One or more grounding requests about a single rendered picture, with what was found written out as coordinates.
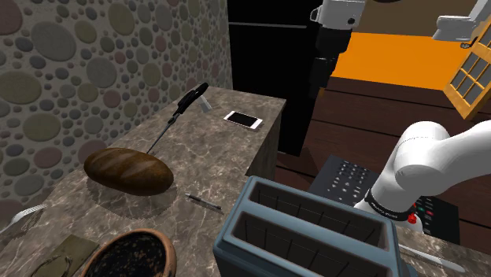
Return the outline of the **black refrigerator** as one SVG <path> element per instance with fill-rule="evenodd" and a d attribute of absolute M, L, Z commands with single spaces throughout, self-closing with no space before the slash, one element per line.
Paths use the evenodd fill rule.
<path fill-rule="evenodd" d="M 283 98 L 278 151 L 298 156 L 315 100 L 308 96 L 323 0 L 227 0 L 233 88 Z"/>

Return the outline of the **white smartphone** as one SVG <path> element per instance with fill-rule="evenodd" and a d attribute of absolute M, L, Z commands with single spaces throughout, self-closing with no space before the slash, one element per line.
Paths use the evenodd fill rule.
<path fill-rule="evenodd" d="M 252 130 L 256 130 L 263 122 L 260 118 L 236 111 L 229 112 L 223 119 Z"/>

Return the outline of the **black patterned robot stand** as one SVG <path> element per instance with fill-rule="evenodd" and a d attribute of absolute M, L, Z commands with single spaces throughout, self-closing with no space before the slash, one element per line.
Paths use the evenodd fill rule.
<path fill-rule="evenodd" d="M 367 168 L 331 155 L 308 189 L 311 194 L 354 206 L 379 177 Z M 458 207 L 436 197 L 422 196 L 416 214 L 426 235 L 460 244 Z"/>

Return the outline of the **grey pen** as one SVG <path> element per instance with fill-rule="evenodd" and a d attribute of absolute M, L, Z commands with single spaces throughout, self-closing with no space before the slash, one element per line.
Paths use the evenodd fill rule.
<path fill-rule="evenodd" d="M 204 200 L 204 199 L 202 199 L 200 197 L 194 196 L 194 195 L 192 195 L 190 193 L 185 193 L 185 195 L 188 198 L 193 199 L 196 202 L 202 203 L 203 205 L 207 205 L 209 207 L 212 207 L 212 208 L 218 209 L 218 210 L 221 210 L 222 209 L 222 207 L 220 205 L 217 205 L 217 204 L 214 204 L 212 202 L 206 201 L 206 200 Z"/>

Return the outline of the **blue-grey two-slot toaster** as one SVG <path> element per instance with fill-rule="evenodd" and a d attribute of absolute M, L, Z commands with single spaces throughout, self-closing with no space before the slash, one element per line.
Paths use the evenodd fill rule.
<path fill-rule="evenodd" d="M 213 253 L 221 277 L 418 277 L 390 220 L 258 176 Z"/>

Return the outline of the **silver table knife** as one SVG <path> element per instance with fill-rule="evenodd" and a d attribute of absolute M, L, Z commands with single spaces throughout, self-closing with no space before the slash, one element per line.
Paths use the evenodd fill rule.
<path fill-rule="evenodd" d="M 441 259 L 439 257 L 435 257 L 435 256 L 432 256 L 432 255 L 427 254 L 427 253 L 423 253 L 421 251 L 412 249 L 412 248 L 407 247 L 407 246 L 403 246 L 401 244 L 399 245 L 399 247 L 402 248 L 402 249 L 405 249 L 407 251 L 410 251 L 410 252 L 412 252 L 414 254 L 417 254 L 417 255 L 419 255 L 421 257 L 424 257 L 427 260 L 433 261 L 434 263 L 440 264 L 443 267 L 452 269 L 452 270 L 457 271 L 457 272 L 460 272 L 460 273 L 465 273 L 466 272 L 466 270 L 462 266 L 460 266 L 458 264 L 455 264 L 455 263 L 453 263 L 451 261 L 448 261 L 448 260 L 445 260 L 445 259 Z"/>

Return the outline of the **brown bread loaf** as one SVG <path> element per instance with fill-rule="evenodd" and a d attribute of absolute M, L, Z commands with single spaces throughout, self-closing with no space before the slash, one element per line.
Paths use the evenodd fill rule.
<path fill-rule="evenodd" d="M 164 193 L 174 182 L 163 161 L 127 148 L 97 150 L 85 160 L 83 169 L 95 182 L 137 196 Z"/>

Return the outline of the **brown clay bowl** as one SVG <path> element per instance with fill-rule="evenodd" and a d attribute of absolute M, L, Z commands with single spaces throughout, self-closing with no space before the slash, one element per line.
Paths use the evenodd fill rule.
<path fill-rule="evenodd" d="M 92 256 L 80 277 L 175 277 L 177 257 L 169 238 L 154 229 L 126 232 Z"/>

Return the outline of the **olive green book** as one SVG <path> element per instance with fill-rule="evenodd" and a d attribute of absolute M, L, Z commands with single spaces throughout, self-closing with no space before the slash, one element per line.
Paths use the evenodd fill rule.
<path fill-rule="evenodd" d="M 98 247 L 97 242 L 69 235 L 29 277 L 72 277 Z"/>

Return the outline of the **orange wooden window frame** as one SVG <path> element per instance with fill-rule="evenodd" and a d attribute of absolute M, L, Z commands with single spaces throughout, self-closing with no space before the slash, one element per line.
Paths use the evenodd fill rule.
<path fill-rule="evenodd" d="M 444 93 L 465 120 L 491 98 L 491 14 Z"/>

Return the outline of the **black-handled long metal tool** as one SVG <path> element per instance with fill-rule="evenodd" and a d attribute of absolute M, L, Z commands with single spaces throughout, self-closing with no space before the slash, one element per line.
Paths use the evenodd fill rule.
<path fill-rule="evenodd" d="M 208 87 L 209 85 L 207 83 L 202 83 L 198 87 L 194 88 L 193 90 L 190 90 L 186 95 L 183 96 L 183 98 L 178 102 L 177 104 L 178 108 L 173 113 L 172 117 L 169 119 L 167 126 L 160 133 L 160 135 L 158 136 L 156 141 L 152 144 L 152 146 L 146 151 L 147 153 L 149 153 L 152 150 L 152 148 L 155 147 L 155 145 L 161 139 L 163 134 L 177 121 L 179 116 L 182 115 L 194 101 L 196 101 L 199 97 L 201 97 L 206 92 Z"/>

